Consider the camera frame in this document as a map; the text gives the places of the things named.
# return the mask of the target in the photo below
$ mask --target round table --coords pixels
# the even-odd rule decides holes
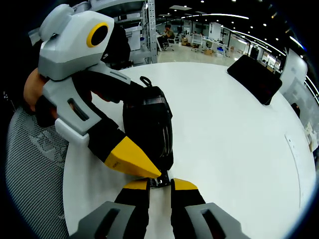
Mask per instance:
[[[204,200],[237,219],[247,236],[279,239],[311,196],[314,158],[304,128],[285,98],[277,92],[264,106],[226,70],[180,62],[121,72],[139,84],[139,77],[146,76],[165,93],[173,114],[171,175],[195,184]],[[107,103],[96,95],[93,103],[124,130],[122,103]],[[88,148],[70,144],[63,180],[69,233],[102,203],[114,201],[134,179],[106,167]],[[152,189],[145,238],[174,238],[170,214],[170,187]]]

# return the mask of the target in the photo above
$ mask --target person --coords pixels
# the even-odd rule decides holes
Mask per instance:
[[[158,38],[159,45],[161,48],[164,48],[164,43],[168,44],[167,39],[174,39],[175,34],[171,29],[171,25],[166,24],[165,25],[165,30],[164,30],[164,35],[162,37]]]

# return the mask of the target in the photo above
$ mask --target cardboard box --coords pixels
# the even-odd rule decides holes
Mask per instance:
[[[182,46],[186,46],[187,45],[187,38],[182,38],[181,39],[181,44],[182,44]]]
[[[213,50],[205,49],[204,54],[208,55],[208,56],[212,56],[213,55]]]

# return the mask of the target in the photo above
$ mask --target floor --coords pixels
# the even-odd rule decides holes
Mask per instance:
[[[158,62],[202,62],[211,63],[222,66],[230,66],[235,60],[234,58],[225,57],[222,55],[217,56],[213,54],[212,56],[205,55],[201,51],[192,51],[192,47],[174,45],[174,51],[168,48],[166,51],[158,52]]]

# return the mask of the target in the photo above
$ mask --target office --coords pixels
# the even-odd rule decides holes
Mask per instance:
[[[8,123],[4,181],[27,231],[212,238],[213,215],[224,237],[294,233],[318,175],[317,58],[298,25],[306,13],[296,23],[269,0],[90,0],[46,18],[58,5],[25,26],[38,57],[21,61],[39,63],[12,69],[27,73],[26,105],[14,104]]]

